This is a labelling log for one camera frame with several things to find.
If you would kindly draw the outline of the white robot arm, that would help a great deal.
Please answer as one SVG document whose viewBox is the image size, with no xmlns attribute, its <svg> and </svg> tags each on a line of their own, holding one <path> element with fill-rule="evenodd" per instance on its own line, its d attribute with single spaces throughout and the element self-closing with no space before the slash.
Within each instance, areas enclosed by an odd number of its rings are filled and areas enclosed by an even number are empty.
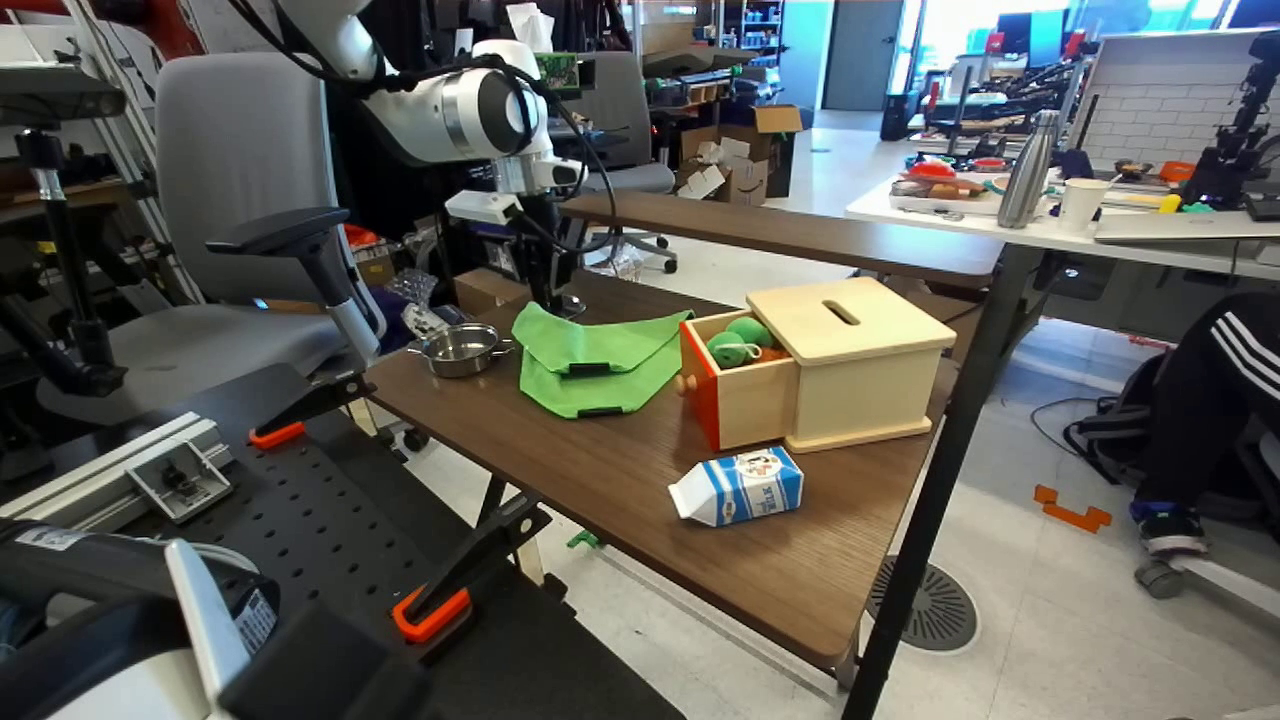
<svg viewBox="0 0 1280 720">
<path fill-rule="evenodd" d="M 551 144 L 555 90 L 539 53 L 522 39 L 481 39 L 430 67 L 403 67 L 366 22 L 374 0 L 271 0 L 277 30 L 254 0 L 230 0 L 254 30 L 358 98 L 375 136 L 415 169 L 486 162 L 486 188 L 448 188 L 446 216 L 464 222 L 531 301 L 555 304 L 563 264 L 555 197 L 585 181 L 580 158 Z"/>
</svg>

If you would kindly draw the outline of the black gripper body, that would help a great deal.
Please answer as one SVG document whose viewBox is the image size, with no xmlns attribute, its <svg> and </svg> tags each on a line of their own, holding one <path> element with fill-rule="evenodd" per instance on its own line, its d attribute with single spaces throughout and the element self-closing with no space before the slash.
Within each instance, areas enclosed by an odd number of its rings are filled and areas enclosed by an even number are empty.
<svg viewBox="0 0 1280 720">
<path fill-rule="evenodd" d="M 513 221 L 515 270 L 548 313 L 571 306 L 577 242 L 551 197 L 525 197 Z"/>
</svg>

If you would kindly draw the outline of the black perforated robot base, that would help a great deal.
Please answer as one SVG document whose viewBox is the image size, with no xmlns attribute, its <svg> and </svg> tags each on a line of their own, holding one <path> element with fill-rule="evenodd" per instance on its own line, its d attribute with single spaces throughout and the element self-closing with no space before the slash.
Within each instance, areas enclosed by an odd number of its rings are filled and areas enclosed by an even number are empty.
<svg viewBox="0 0 1280 720">
<path fill-rule="evenodd" d="M 382 442 L 339 430 L 277 452 L 222 449 L 231 497 L 159 534 L 231 553 L 277 606 L 269 664 L 240 684 L 254 720 L 680 720 L 609 650 L 560 586 L 481 556 L 468 604 L 411 642 L 392 604 L 481 531 Z"/>
</svg>

